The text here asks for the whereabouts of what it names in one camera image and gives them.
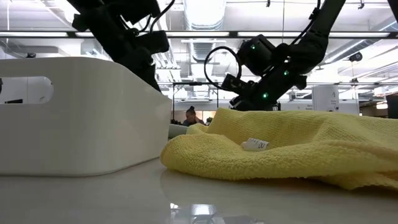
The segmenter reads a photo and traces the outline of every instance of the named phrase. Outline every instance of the light fixture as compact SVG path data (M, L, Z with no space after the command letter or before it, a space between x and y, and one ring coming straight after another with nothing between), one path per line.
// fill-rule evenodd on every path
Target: light fixture
M376 108L378 110L387 109L388 108L388 104L387 103L378 104L378 105L376 105Z
M192 205L192 215L213 215L214 214L213 205Z
M178 208L178 205L170 203L170 209L176 209Z
M238 37L255 37L260 34L264 37L296 37L300 32L238 32Z
M225 15L225 0L184 0L185 19L190 25L211 27L222 21Z
M398 80L398 77L387 78L387 79L381 80L380 82L385 83L385 82L393 82L396 80Z
M93 33L91 32L77 32L77 37L94 37Z
M203 39L190 39L190 40L181 40L181 43L183 44L191 44L191 43L209 43L209 44L215 44L215 43L226 43L225 40L203 40Z
M389 32L331 32L329 37L362 37L363 39L372 37L387 37Z
M167 37L227 37L229 32L217 31L183 31L183 32L166 32Z
M66 32L0 32L1 37L68 37Z

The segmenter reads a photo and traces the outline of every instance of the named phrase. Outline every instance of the microfiber towel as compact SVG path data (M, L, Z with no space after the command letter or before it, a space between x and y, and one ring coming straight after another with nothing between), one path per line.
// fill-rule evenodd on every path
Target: microfiber towel
M269 142L261 152L240 146ZM169 169L224 180L304 177L345 189L398 189L398 120L321 111L219 109L165 146Z

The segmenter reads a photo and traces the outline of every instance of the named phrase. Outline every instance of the white label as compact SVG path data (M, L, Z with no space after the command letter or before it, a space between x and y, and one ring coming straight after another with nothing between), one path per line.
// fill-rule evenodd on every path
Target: white label
M263 140L249 138L246 142L243 142L241 146L247 151L264 151L267 149L268 144L269 142Z

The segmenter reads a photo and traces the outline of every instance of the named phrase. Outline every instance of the white table surface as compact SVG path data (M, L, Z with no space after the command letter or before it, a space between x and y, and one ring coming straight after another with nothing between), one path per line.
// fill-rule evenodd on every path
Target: white table surface
M0 223L398 223L398 192L202 179L156 159L98 177L0 177Z

